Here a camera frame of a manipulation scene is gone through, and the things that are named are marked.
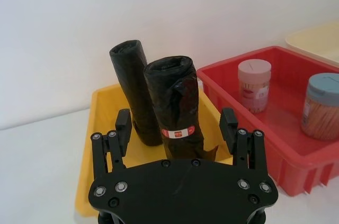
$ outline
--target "rolled trash bag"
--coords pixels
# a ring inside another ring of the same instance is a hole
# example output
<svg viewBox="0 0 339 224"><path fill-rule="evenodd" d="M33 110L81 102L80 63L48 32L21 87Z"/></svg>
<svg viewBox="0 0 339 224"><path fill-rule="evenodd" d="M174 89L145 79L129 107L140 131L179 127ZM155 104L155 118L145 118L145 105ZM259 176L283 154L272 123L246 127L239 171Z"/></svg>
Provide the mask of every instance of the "rolled trash bag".
<svg viewBox="0 0 339 224"><path fill-rule="evenodd" d="M167 158L214 160L217 147L209 152L203 149L198 81L192 59L166 57L147 65L144 75Z"/></svg>
<svg viewBox="0 0 339 224"><path fill-rule="evenodd" d="M147 60L141 42L123 42L112 48L110 57L129 103L132 123L140 140L148 146L162 144L159 125L143 74Z"/></svg>

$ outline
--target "plastic storage bin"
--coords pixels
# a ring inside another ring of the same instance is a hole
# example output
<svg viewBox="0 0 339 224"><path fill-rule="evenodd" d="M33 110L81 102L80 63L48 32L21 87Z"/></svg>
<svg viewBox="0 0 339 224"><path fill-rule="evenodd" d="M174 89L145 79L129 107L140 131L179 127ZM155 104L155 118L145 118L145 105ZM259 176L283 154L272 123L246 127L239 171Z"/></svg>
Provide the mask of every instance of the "plastic storage bin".
<svg viewBox="0 0 339 224"><path fill-rule="evenodd" d="M339 21L293 33L286 43L292 50L339 67Z"/></svg>
<svg viewBox="0 0 339 224"><path fill-rule="evenodd" d="M94 132L107 133L109 130L114 129L119 110L128 107L128 102L120 85L100 89L92 96L91 112L75 202L75 209L82 217L97 217L98 215L98 212L95 211L88 202L88 192L93 182L92 144L90 136ZM219 119L220 113L205 93L200 90L199 122L205 138L204 148L205 150L210 150L214 146L219 145L216 161L232 164L232 158L219 129ZM111 170L110 157L108 156L107 159L110 166L109 170ZM133 167L159 159L166 159L164 146L148 147L144 145L133 129L127 147L126 157L123 158L126 167Z"/></svg>
<svg viewBox="0 0 339 224"><path fill-rule="evenodd" d="M239 103L238 64L248 59L272 65L269 102L265 111L251 114ZM290 196L339 175L339 141L323 142L306 136L300 127L308 79L313 74L338 73L324 64L281 47L268 47L206 66L198 70L204 92L213 104L232 107L239 126L265 132L270 175Z"/></svg>

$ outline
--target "jar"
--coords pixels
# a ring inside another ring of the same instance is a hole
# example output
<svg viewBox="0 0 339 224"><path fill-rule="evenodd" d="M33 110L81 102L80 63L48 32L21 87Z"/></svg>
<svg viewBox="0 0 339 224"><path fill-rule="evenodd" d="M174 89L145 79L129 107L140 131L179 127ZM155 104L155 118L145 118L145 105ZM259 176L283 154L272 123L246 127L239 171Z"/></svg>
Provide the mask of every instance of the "jar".
<svg viewBox="0 0 339 224"><path fill-rule="evenodd" d="M321 73L308 81L301 128L310 137L339 140L339 74Z"/></svg>
<svg viewBox="0 0 339 224"><path fill-rule="evenodd" d="M260 59L246 60L238 66L240 102L252 113L262 112L267 106L271 67Z"/></svg>

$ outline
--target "white wall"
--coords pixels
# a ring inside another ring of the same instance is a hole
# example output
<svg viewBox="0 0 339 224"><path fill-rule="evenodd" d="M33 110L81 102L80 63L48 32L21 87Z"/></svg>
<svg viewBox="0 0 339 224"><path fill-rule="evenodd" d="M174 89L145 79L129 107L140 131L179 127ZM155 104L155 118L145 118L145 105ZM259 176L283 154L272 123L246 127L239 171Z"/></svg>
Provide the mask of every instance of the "white wall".
<svg viewBox="0 0 339 224"><path fill-rule="evenodd" d="M0 128L88 107L127 39L201 67L338 17L339 0L0 0Z"/></svg>

